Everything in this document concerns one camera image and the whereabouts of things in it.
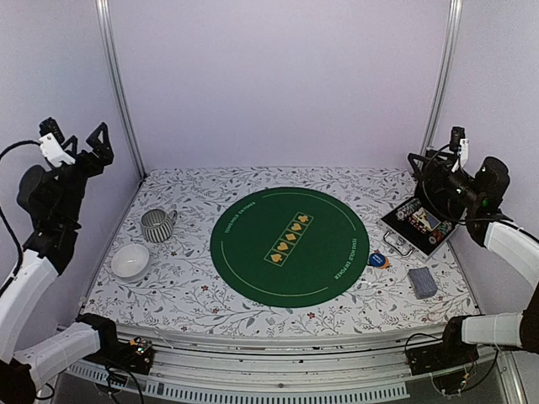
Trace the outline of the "blue small blind button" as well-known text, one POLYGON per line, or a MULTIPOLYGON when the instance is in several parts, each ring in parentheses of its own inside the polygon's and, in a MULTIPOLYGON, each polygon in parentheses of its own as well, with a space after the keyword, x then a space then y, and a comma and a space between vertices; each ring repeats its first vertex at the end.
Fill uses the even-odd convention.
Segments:
POLYGON ((374 252, 369 256, 368 263, 372 267, 381 268, 386 264, 386 261, 386 257, 383 254, 374 252))

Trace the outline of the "orange big blind button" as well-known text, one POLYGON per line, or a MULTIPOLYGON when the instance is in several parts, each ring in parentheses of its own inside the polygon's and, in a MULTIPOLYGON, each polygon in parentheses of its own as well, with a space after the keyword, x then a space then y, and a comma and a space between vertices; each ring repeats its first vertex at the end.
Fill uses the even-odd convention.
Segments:
POLYGON ((378 256, 370 258, 370 265, 375 268, 385 268, 387 266, 387 259, 380 258, 378 256))

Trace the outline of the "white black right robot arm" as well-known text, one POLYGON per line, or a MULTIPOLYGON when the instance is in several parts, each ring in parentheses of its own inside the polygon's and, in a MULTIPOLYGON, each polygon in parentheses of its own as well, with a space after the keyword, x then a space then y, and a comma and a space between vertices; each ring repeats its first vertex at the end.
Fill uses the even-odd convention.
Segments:
MULTIPOLYGON (((509 169, 510 185, 501 210, 533 236, 538 235, 538 161, 525 154, 496 155, 509 169)), ((451 239, 472 291, 486 314, 527 307, 533 288, 494 253, 480 248, 462 229, 451 239)))

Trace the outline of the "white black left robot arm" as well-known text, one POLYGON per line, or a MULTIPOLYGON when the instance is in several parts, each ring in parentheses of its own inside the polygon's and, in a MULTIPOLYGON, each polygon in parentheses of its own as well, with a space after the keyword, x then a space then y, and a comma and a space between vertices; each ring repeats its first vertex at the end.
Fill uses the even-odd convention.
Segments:
POLYGON ((46 383, 80 359, 96 354, 107 365, 125 358, 116 325, 83 315, 63 332, 26 350, 15 345, 40 297, 64 273, 74 255, 79 213, 88 180, 114 161, 108 126, 100 123, 77 150, 77 137, 66 138, 56 121, 40 123, 34 142, 49 167, 30 167, 19 183, 18 205, 33 231, 18 242, 17 262, 1 286, 1 401, 33 403, 46 383))

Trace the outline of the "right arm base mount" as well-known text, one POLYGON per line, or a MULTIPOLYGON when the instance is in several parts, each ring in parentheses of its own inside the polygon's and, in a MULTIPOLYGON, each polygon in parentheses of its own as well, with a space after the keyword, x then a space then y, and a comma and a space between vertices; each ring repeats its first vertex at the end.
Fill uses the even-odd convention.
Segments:
POLYGON ((445 343, 426 333, 412 334, 404 344, 411 375, 435 375, 431 381, 443 396, 459 395, 468 387, 479 359, 476 345, 445 343))

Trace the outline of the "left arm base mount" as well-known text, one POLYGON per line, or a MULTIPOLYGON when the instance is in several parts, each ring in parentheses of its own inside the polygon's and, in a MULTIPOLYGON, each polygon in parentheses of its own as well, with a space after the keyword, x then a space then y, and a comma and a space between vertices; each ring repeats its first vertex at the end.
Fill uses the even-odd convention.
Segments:
POLYGON ((128 342, 115 341, 84 359, 115 369, 129 370, 133 374, 149 375, 155 350, 152 340, 135 337, 128 342))

